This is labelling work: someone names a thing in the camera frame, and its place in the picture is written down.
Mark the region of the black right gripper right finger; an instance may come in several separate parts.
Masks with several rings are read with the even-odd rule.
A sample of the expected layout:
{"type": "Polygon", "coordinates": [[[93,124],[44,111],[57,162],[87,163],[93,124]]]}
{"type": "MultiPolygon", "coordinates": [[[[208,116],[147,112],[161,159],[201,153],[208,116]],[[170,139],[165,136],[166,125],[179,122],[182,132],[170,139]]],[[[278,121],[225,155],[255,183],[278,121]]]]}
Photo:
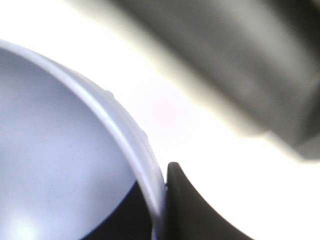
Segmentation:
{"type": "Polygon", "coordinates": [[[320,158],[317,0],[70,0],[118,10],[308,161],[320,158]]]}

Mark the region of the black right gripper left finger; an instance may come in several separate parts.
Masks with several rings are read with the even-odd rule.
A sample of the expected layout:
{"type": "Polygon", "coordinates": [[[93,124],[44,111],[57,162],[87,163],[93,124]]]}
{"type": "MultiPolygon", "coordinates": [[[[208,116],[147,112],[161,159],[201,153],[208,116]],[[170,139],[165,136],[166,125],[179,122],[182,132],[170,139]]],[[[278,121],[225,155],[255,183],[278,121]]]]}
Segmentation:
{"type": "Polygon", "coordinates": [[[194,188],[177,162],[167,167],[169,240],[250,240],[216,212],[194,188]]]}

